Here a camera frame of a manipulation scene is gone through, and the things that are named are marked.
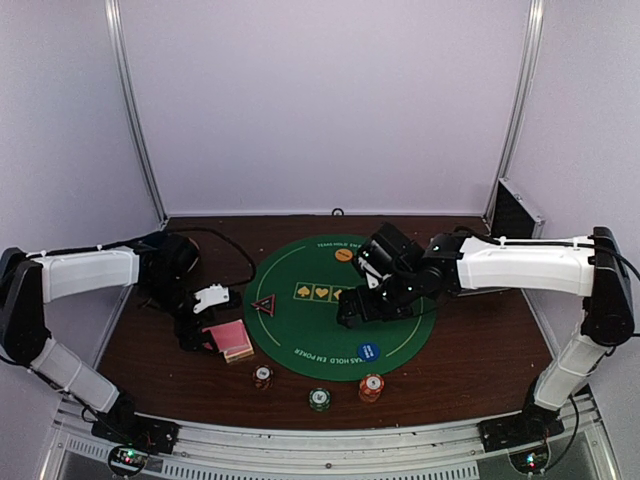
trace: black triangle with red border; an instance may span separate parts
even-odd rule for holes
[[[273,315],[276,313],[276,294],[274,293],[273,295],[269,295],[262,300],[253,302],[251,306],[268,314],[270,317],[273,317]]]

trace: white wall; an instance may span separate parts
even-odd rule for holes
[[[548,2],[537,72],[509,174],[547,217],[545,237],[585,234],[605,225],[640,266],[639,132],[638,2]],[[550,293],[537,293],[535,300],[564,344],[579,318],[579,300]],[[624,478],[635,480],[640,475],[638,340],[603,361],[592,386]]]
[[[104,1],[0,2],[0,252],[93,245],[156,227],[126,123]],[[92,362],[119,290],[47,307]],[[0,477],[35,478],[58,396],[0,364]]]
[[[171,214],[483,211],[529,2],[122,2]]]

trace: blue dealer chip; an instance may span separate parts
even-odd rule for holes
[[[380,347],[375,343],[363,343],[358,347],[358,356],[365,362],[375,362],[380,356]]]

